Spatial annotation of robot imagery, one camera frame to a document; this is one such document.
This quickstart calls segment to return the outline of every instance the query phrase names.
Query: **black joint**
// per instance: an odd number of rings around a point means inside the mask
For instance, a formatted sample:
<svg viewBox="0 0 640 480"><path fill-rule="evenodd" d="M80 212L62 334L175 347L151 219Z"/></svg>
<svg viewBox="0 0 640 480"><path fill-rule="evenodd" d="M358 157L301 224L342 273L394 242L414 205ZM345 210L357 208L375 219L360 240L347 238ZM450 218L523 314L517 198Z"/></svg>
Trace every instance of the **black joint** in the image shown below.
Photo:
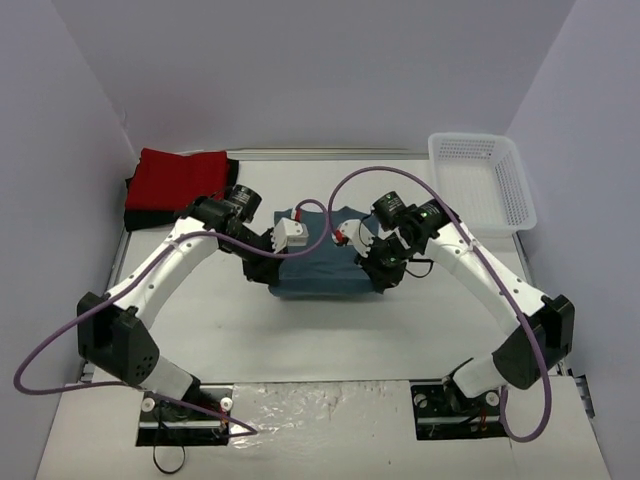
<svg viewBox="0 0 640 480"><path fill-rule="evenodd" d="M407 209L396 192L389 192L374 202L371 210L380 222L383 230L393 230L398 226L397 219Z"/></svg>
<svg viewBox="0 0 640 480"><path fill-rule="evenodd" d="M78 303L81 315L104 302L91 292ZM153 371L160 352L137 309L109 305L78 325L78 353L107 373L132 386L141 384Z"/></svg>
<svg viewBox="0 0 640 480"><path fill-rule="evenodd" d="M189 402L191 404L198 404L199 400L200 400L200 379L194 377L193 375L191 375L191 385L189 385L189 388L187 389L187 391L185 392L185 394L182 396L181 400L185 401L185 402Z"/></svg>
<svg viewBox="0 0 640 480"><path fill-rule="evenodd" d="M527 320L549 370L571 352L575 308L563 295L553 300L542 297L542 301L544 306ZM493 352L493 363L507 382L522 390L531 387L541 375L522 326Z"/></svg>
<svg viewBox="0 0 640 480"><path fill-rule="evenodd" d="M222 200L212 197L198 197L191 205L179 213L180 218L192 217L204 224L205 230L227 233L230 219L240 223L251 222L262 202L262 197L243 185L235 185Z"/></svg>
<svg viewBox="0 0 640 480"><path fill-rule="evenodd" d="M362 270L369 276L373 290L377 293L383 293L388 288L397 287L404 277L406 270L406 262L380 262L371 256L361 257L356 255L354 263L359 265Z"/></svg>
<svg viewBox="0 0 640 480"><path fill-rule="evenodd" d="M453 381L453 376L458 370L469 363L473 358L470 358L460 365L458 365L443 381L444 396L447 400L447 404L451 407L454 413L465 413L476 407L474 399L467 398L460 390L458 385Z"/></svg>
<svg viewBox="0 0 640 480"><path fill-rule="evenodd" d="M271 234L273 232L273 228L270 228L266 232L264 232L260 237L256 234L251 237L248 241L251 242L256 248L260 250L272 251L272 241ZM280 283L280 265L282 264L282 259L280 258L267 258L262 255L255 255L245 252L242 252L244 255L242 262L242 271L247 278L247 280L256 283L263 283L270 286L276 286Z"/></svg>

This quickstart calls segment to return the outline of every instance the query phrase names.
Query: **plastic tray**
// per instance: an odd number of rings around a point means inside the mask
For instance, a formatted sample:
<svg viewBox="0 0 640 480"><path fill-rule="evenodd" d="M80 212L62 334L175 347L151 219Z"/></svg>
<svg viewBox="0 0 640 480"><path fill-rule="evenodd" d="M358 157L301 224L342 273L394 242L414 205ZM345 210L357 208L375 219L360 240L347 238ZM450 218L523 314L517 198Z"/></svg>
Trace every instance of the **plastic tray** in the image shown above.
<svg viewBox="0 0 640 480"><path fill-rule="evenodd" d="M476 234L509 236L537 222L515 143L507 137L435 133L432 183Z"/></svg>

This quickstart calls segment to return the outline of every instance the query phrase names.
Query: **black mount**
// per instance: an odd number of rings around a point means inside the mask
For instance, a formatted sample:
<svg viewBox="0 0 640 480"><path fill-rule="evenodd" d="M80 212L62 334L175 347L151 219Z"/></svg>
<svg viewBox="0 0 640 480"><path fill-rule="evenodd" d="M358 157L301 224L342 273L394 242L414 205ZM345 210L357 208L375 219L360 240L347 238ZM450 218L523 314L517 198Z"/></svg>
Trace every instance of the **black mount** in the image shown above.
<svg viewBox="0 0 640 480"><path fill-rule="evenodd" d="M202 385L200 388L203 398L194 403L224 413L220 401L224 397L233 397L233 386ZM146 401L152 400L153 409L140 412L137 447L220 446L229 443L229 425L226 422L190 408L157 401L149 392L145 393L144 398Z"/></svg>
<svg viewBox="0 0 640 480"><path fill-rule="evenodd" d="M462 410L452 408L447 386L439 380L411 382L413 418L417 440L462 440L506 437L497 404L487 403L487 394L467 399Z"/></svg>
<svg viewBox="0 0 640 480"><path fill-rule="evenodd" d="M571 352L575 307L564 295L553 300L543 296L542 302L544 306L527 320L549 370ZM522 390L540 378L540 369L522 326L493 352L493 363L507 382Z"/></svg>

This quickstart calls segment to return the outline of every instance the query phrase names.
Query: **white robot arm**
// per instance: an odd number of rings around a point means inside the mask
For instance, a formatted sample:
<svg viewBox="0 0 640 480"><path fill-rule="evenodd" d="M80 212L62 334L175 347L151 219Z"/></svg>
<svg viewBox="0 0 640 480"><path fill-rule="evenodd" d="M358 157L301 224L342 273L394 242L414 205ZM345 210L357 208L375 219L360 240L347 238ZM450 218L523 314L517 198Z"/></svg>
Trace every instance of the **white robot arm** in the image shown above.
<svg viewBox="0 0 640 480"><path fill-rule="evenodd" d="M336 238L357 251L355 261L369 275L376 290L397 286L408 260L416 253L425 255L467 287L507 337L495 352L468 360L443 379L454 410L464 409L470 399L498 387L527 389L535 383L540 371L514 309L441 207L435 201L407 207L395 192L390 192L374 203L372 213L384 230L392 231L389 237L381 239L360 220L349 220L338 227ZM573 305L564 296L552 300L527 284L480 245L464 223L460 224L472 246L481 250L512 293L536 335L547 368L552 368L571 350Z"/></svg>
<svg viewBox="0 0 640 480"><path fill-rule="evenodd" d="M244 225L251 221L260 201L259 195L240 185L234 187L226 200L196 200L158 248L106 296L122 292L152 267L148 275L113 305L78 326L80 355L130 386L198 403L199 380L160 355L149 329L176 288L216 251L240 256L250 280L269 283L274 275L277 277L282 260L264 258L213 236L194 236L194 233L223 233L272 253L282 252L288 246L306 245L306 227L294 220L281 219L261 236ZM173 251L152 265L167 248ZM103 301L104 297L87 293L78 304L78 314Z"/></svg>

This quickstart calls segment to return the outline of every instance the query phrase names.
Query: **gray wall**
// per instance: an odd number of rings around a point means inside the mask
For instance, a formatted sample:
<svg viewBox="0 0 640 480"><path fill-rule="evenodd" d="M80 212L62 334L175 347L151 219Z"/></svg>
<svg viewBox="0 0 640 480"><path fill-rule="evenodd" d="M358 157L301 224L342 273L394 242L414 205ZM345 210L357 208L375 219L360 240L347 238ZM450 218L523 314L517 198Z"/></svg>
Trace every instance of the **gray wall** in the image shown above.
<svg viewBox="0 0 640 480"><path fill-rule="evenodd" d="M54 0L136 149L504 133L574 0Z"/></svg>
<svg viewBox="0 0 640 480"><path fill-rule="evenodd" d="M640 3L578 0L509 128L538 226L536 280L576 304L571 366L587 374L614 478L640 471Z"/></svg>
<svg viewBox="0 0 640 480"><path fill-rule="evenodd" d="M117 117L49 1L0 5L0 465L33 478L58 397L13 390L18 363L104 288L134 165ZM31 386L75 380L68 335L28 372Z"/></svg>

